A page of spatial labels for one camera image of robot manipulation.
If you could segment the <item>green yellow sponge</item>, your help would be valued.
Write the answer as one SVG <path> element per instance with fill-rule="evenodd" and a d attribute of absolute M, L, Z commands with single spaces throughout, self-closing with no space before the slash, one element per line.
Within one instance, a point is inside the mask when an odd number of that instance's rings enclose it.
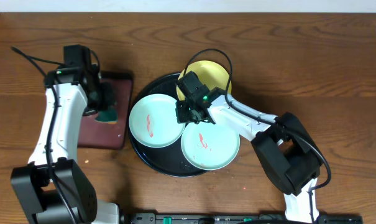
<path fill-rule="evenodd" d="M 95 120 L 100 123 L 116 124 L 118 120 L 117 110 L 111 106 L 106 110 L 98 111 Z"/>

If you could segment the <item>yellow plate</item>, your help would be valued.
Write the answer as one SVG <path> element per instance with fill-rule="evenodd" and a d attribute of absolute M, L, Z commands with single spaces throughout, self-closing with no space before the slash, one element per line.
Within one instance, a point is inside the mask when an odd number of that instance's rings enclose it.
<path fill-rule="evenodd" d="M 183 75 L 184 72 L 185 71 L 183 70 L 180 73 L 178 80 L 187 76 L 189 72 L 194 72 L 198 77 L 198 80 L 203 85 L 206 85 L 209 90 L 212 90 L 215 87 L 225 90 L 229 79 L 229 74 L 223 66 L 209 60 L 193 62 L 188 66 L 185 75 Z"/>

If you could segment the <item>mint plate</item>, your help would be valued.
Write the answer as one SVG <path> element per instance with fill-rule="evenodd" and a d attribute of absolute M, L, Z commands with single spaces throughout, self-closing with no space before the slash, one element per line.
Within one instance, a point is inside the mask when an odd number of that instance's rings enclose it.
<path fill-rule="evenodd" d="M 181 136 L 181 150 L 194 167 L 217 170 L 230 164 L 240 148 L 240 136 L 227 126 L 190 123 Z"/>
<path fill-rule="evenodd" d="M 129 115 L 129 129 L 139 143 L 152 148 L 173 144 L 185 125 L 177 122 L 176 99 L 165 94 L 147 95 L 140 99 Z"/>

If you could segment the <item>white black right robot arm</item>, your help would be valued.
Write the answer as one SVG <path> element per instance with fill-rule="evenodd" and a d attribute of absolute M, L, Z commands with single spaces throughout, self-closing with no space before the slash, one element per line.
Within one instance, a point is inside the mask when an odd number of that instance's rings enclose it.
<path fill-rule="evenodd" d="M 176 82 L 184 95 L 177 102 L 180 123 L 212 123 L 231 128 L 251 142 L 271 183 L 284 194 L 290 222 L 317 223 L 314 193 L 326 160 L 300 120 L 257 111 L 233 98 L 227 90 L 209 89 L 194 72 Z"/>

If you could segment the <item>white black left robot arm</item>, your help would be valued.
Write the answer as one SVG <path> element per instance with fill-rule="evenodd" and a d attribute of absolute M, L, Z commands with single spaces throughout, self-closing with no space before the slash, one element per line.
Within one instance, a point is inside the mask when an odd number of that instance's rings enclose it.
<path fill-rule="evenodd" d="M 27 165 L 12 170 L 11 185 L 29 223 L 121 222 L 117 204 L 98 200 L 77 163 L 81 120 L 110 112 L 116 100 L 101 81 L 97 55 L 83 45 L 63 48 L 62 63 L 43 72 L 46 109 L 37 145 Z"/>

